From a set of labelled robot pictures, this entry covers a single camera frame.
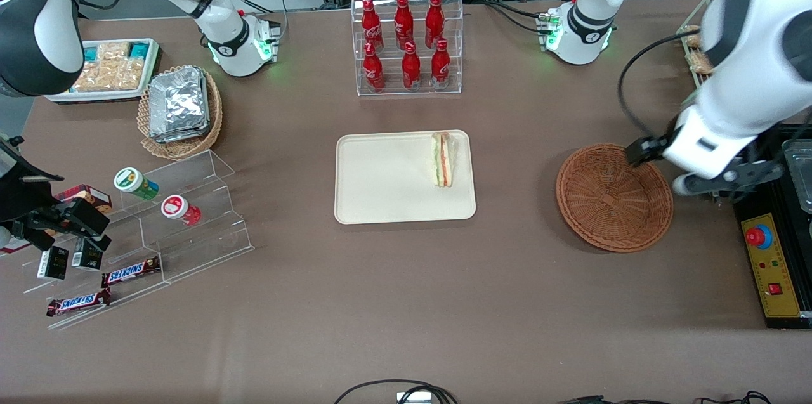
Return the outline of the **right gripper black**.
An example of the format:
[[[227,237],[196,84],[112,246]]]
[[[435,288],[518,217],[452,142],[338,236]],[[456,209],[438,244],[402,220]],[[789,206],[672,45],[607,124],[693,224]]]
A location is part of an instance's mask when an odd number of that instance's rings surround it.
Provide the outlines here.
[[[64,234],[81,237],[96,250],[105,252],[111,243],[105,233],[110,219],[87,200],[74,198],[60,204],[53,198],[48,182],[25,182],[32,176],[17,163],[2,175],[1,221],[14,240],[23,240],[38,250],[48,251],[55,244],[55,225],[61,222]]]

